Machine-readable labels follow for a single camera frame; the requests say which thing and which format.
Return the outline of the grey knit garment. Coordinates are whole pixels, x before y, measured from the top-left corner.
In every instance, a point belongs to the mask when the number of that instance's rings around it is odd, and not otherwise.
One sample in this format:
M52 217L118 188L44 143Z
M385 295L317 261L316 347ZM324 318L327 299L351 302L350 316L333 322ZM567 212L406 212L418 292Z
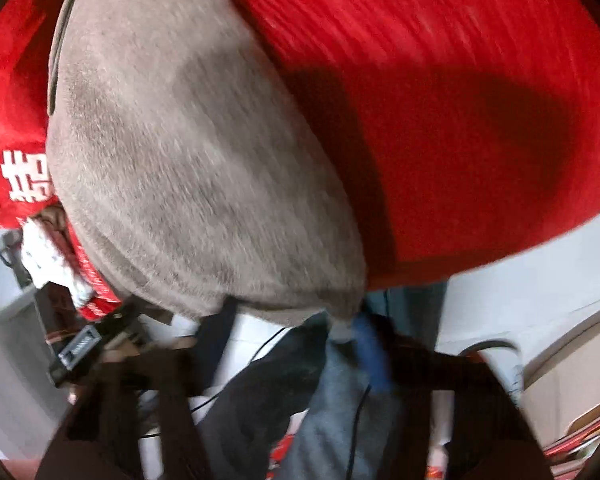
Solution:
M358 312L347 195L230 0L65 0L48 112L56 193L121 296L193 320L232 297L283 325Z

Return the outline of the red white cloth bundle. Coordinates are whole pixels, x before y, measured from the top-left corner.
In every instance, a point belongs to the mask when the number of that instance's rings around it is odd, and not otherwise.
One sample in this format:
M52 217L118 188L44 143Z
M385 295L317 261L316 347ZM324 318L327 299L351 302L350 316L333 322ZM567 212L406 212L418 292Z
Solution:
M23 222L21 261L36 288L46 284L65 287L73 307L89 321L104 318L122 305L87 258L58 204Z

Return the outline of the dark grey trousers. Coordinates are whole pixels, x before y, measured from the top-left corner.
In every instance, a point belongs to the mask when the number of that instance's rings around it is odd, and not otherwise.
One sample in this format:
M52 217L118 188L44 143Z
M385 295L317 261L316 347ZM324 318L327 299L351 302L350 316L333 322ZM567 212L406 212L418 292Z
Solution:
M363 311L433 349L445 282L371 292ZM304 416L275 469L279 479L378 479L387 434L398 411L388 393L370 391L352 325L325 313L293 328L262 359L245 367L198 422L211 479L263 479L291 417Z

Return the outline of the red printed bedspread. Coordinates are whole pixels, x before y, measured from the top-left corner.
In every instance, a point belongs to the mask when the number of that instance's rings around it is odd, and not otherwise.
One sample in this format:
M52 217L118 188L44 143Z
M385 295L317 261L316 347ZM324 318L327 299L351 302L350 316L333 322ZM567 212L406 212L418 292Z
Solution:
M584 0L230 1L342 184L364 288L447 278L600 213ZM46 139L64 2L0 11L0 226L61 203Z

